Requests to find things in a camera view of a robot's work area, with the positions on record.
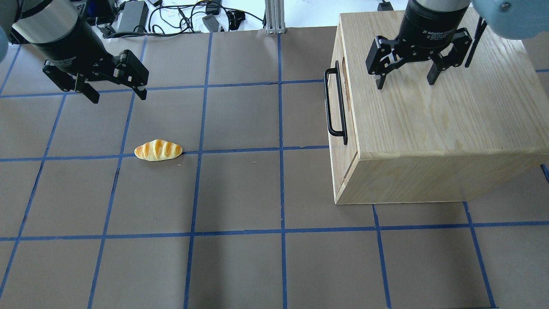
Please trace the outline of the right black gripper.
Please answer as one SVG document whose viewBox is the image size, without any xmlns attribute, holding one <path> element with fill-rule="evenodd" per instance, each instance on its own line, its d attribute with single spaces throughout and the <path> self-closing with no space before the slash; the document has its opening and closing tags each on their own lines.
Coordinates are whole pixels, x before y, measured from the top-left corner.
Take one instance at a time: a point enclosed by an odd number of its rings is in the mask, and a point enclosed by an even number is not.
<svg viewBox="0 0 549 309">
<path fill-rule="evenodd" d="M 394 63 L 432 60 L 429 85 L 448 68 L 461 66 L 472 43 L 468 29 L 459 29 L 461 20 L 460 0 L 408 1 L 397 36 L 376 36 L 365 60 L 367 72 L 378 76 L 377 89 L 382 90 L 386 69 Z"/>
</svg>

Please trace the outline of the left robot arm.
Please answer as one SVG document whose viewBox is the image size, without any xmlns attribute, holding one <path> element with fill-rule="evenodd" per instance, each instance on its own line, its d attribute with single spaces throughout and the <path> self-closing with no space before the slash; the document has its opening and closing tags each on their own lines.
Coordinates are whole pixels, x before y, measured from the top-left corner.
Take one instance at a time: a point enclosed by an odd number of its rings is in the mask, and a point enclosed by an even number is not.
<svg viewBox="0 0 549 309">
<path fill-rule="evenodd" d="M 130 50 L 108 53 L 88 22 L 68 0 L 3 0 L 1 58 L 16 30 L 46 58 L 43 73 L 63 92 L 83 94 L 97 104 L 92 82 L 124 85 L 141 99 L 147 97 L 149 71 Z"/>
</svg>

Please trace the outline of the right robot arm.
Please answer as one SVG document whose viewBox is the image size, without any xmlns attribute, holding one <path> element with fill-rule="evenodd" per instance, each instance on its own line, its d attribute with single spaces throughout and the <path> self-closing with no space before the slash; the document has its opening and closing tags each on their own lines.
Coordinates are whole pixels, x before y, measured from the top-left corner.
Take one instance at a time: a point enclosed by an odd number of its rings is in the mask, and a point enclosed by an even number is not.
<svg viewBox="0 0 549 309">
<path fill-rule="evenodd" d="M 548 11 L 546 0 L 410 0 L 397 36 L 375 37 L 365 66 L 380 90 L 393 70 L 432 61 L 433 85 L 448 68 L 469 67 L 487 27 L 505 39 L 532 38 L 548 31 Z"/>
</svg>

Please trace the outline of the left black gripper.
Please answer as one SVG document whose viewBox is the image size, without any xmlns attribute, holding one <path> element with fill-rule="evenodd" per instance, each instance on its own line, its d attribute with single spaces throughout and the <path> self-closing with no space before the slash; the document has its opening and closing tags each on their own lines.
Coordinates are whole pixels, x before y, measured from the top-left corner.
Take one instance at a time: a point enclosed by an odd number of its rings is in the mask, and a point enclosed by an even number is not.
<svg viewBox="0 0 549 309">
<path fill-rule="evenodd" d="M 79 15 L 26 16 L 26 39 L 46 58 L 45 75 L 63 92 L 75 91 L 97 104 L 88 82 L 109 81 L 131 88 L 146 100 L 149 70 L 131 50 L 114 56 Z"/>
</svg>

